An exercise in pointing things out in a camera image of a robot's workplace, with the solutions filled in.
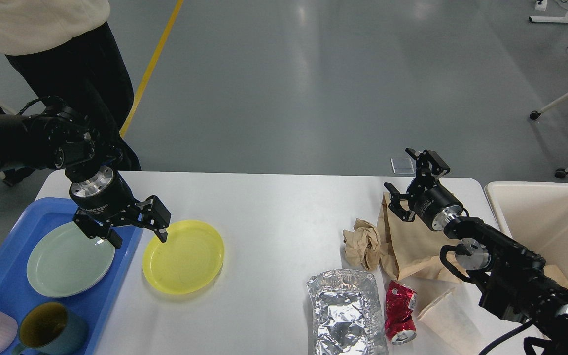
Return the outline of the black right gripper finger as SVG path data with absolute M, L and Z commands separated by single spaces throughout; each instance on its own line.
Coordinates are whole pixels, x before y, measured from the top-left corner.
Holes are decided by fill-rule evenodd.
M 405 209 L 401 204 L 403 201 L 410 201 L 412 198 L 411 195 L 408 193 L 400 193 L 395 185 L 390 182 L 385 182 L 384 187 L 390 195 L 390 202 L 387 204 L 388 209 L 390 209 L 399 220 L 403 222 L 413 222 L 416 213 L 410 208 Z
M 416 169 L 413 183 L 438 184 L 439 179 L 451 171 L 451 168 L 436 151 L 416 151 L 412 148 L 406 148 L 404 151 L 415 160 Z

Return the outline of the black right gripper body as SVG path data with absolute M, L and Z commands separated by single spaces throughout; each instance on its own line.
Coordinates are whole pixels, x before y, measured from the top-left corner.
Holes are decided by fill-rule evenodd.
M 464 206 L 432 175 L 417 175 L 407 188 L 409 210 L 406 221 L 418 216 L 431 231 L 442 231 L 462 215 Z

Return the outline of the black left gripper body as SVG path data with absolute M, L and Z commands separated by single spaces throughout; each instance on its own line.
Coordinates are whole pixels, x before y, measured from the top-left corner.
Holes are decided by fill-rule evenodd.
M 69 194 L 78 206 L 76 212 L 84 212 L 99 224 L 136 225 L 138 200 L 120 173 L 108 166 L 100 166 L 88 180 L 72 182 Z

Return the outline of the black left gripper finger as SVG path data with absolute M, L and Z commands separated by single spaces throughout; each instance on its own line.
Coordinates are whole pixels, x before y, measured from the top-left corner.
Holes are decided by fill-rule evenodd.
M 73 215 L 73 222 L 85 234 L 86 237 L 100 238 L 108 241 L 115 249 L 122 247 L 122 238 L 112 228 L 111 222 L 99 224 L 94 218 L 86 215 L 84 212 L 76 212 Z
M 134 207 L 138 212 L 136 226 L 153 231 L 161 243 L 166 243 L 172 214 L 164 202 L 158 196 L 151 195 L 144 201 L 136 202 Z

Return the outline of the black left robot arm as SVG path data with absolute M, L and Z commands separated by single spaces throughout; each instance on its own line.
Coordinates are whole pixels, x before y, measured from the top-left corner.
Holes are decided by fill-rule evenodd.
M 158 196 L 137 200 L 113 164 L 122 149 L 101 137 L 90 119 L 63 100 L 45 97 L 35 115 L 6 114 L 0 107 L 0 172 L 16 168 L 64 170 L 77 204 L 73 222 L 90 239 L 120 248 L 116 227 L 133 225 L 168 237 L 171 212 Z

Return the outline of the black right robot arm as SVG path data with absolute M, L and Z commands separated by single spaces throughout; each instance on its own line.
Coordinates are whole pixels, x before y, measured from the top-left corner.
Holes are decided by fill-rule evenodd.
M 415 177 L 406 193 L 386 182 L 388 208 L 403 222 L 419 218 L 431 231 L 442 231 L 458 244 L 443 245 L 440 261 L 453 276 L 481 292 L 480 307 L 498 319 L 518 322 L 514 330 L 484 347 L 483 355 L 499 344 L 536 326 L 543 338 L 526 337 L 523 349 L 535 354 L 568 355 L 568 289 L 545 275 L 545 258 L 482 219 L 470 216 L 440 178 L 450 168 L 432 150 L 406 153 L 415 161 Z

